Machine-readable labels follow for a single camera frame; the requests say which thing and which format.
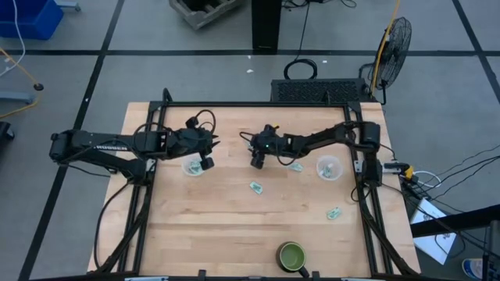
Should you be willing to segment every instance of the wooden tabletop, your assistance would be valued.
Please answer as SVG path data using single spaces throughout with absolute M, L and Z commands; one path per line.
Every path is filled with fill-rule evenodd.
M 130 103 L 122 134 L 132 134 L 146 120 L 148 103 Z M 165 124 L 174 130 L 201 108 L 171 107 Z M 212 153 L 215 167 L 198 177 L 186 176 L 182 158 L 158 164 L 141 263 L 142 275 L 196 276 L 298 276 L 282 272 L 274 253 L 285 241 L 295 241 L 306 251 L 306 268 L 322 277 L 370 275 L 359 206 L 350 198 L 355 186 L 352 159 L 342 144 L 312 151 L 298 160 L 305 168 L 291 171 L 267 156 L 262 170 L 250 166 L 251 154 L 238 136 L 241 131 L 260 132 L 267 123 L 278 124 L 279 134 L 309 135 L 345 120 L 339 108 L 210 108 L 216 115 L 221 143 Z M 380 142 L 391 146 L 381 106 L 362 104 L 366 121 L 381 125 Z M 201 115 L 200 121 L 209 121 Z M 336 181 L 316 173 L 321 155 L 340 159 L 344 174 Z M 131 158 L 130 153 L 119 153 Z M 379 159 L 391 153 L 381 148 Z M 258 195 L 249 186 L 263 186 Z M 112 176 L 106 200 L 125 179 Z M 399 188 L 397 176 L 384 175 L 384 183 Z M 108 207 L 98 244 L 99 261 L 113 251 L 123 236 L 132 188 Z M 405 205 L 400 193 L 379 188 L 380 206 L 388 239 L 416 271 L 420 270 Z M 339 207 L 342 214 L 328 220 L 326 213 Z M 379 271 L 383 272 L 377 239 Z M 129 254 L 133 258 L 135 241 Z M 89 270 L 94 269 L 91 261 Z

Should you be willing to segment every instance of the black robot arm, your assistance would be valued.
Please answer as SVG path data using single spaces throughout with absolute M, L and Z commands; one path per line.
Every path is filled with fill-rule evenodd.
M 139 132 L 145 126 L 158 125 L 146 123 L 138 127 L 132 135 L 110 133 L 89 133 L 83 130 L 67 130 L 52 135 L 50 158 L 60 165 L 82 161 L 99 165 L 111 173 L 121 172 L 134 184 L 143 184 L 150 163 L 148 160 L 170 160 L 199 153 L 202 169 L 214 166 L 208 157 L 212 148 L 215 127 L 206 130 L 198 125 L 198 118 L 191 117 L 185 129 L 172 130 L 160 127 L 156 131 Z M 103 151 L 130 151 L 137 158 L 126 160 Z
M 380 148 L 380 126 L 376 123 L 346 121 L 306 137 L 287 133 L 280 137 L 276 134 L 278 128 L 265 125 L 264 130 L 257 134 L 240 133 L 241 137 L 249 141 L 252 147 L 252 166 L 261 169 L 266 155 L 295 160 L 305 157 L 314 149 L 331 144 L 345 144 L 365 154 L 363 181 L 372 186 L 380 186 L 382 165 L 377 160 L 377 152 Z M 359 143 L 355 142 L 354 129 L 359 129 Z

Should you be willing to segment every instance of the mug handle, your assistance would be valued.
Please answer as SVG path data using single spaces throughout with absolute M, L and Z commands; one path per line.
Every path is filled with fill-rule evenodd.
M 300 273 L 300 275 L 302 275 L 302 277 L 304 277 L 304 278 L 309 278 L 309 272 L 307 271 L 307 269 L 305 269 L 305 266 L 302 266 L 298 270 L 298 273 Z

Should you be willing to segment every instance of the white cable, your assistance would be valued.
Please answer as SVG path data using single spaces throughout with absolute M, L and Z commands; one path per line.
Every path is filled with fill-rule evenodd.
M 26 47 L 24 46 L 23 37 L 21 36 L 21 32 L 19 31 L 19 24 L 17 23 L 17 4 L 16 4 L 16 0 L 12 0 L 12 3 L 14 4 L 14 24 L 16 24 L 17 35 L 19 36 L 19 39 L 21 40 L 21 45 L 23 46 L 23 54 L 17 60 L 17 64 L 19 64 L 21 62 L 21 60 L 23 60 L 24 54 L 26 54 Z M 0 77 L 2 77 L 4 74 L 6 74 L 7 72 L 9 72 L 10 70 L 14 69 L 17 66 L 17 64 L 15 62 L 12 62 L 12 63 L 13 63 L 12 66 L 6 66 L 5 67 L 5 70 L 2 73 L 0 73 Z
M 441 186 L 441 179 L 439 178 L 439 176 L 436 176 L 435 174 L 428 172 L 428 171 L 415 171 L 415 172 L 413 172 L 413 175 L 420 174 L 420 173 L 432 176 L 433 178 L 435 178 L 439 182 L 438 185 L 432 185 L 432 184 L 427 184 L 427 183 L 419 181 L 420 185 L 424 185 L 425 187 L 429 187 L 429 188 Z

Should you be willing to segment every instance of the clear plastic cup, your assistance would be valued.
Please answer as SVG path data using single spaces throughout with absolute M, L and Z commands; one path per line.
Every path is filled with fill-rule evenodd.
M 200 173 L 193 173 L 193 171 L 189 169 L 193 161 L 201 162 L 202 158 L 198 154 L 184 156 L 184 158 L 182 159 L 182 165 L 180 166 L 182 168 L 182 172 L 184 172 L 188 176 L 201 176 L 205 171 L 201 170 Z
M 318 158 L 316 171 L 321 179 L 333 181 L 338 180 L 338 178 L 342 176 L 344 168 L 337 157 L 324 155 Z

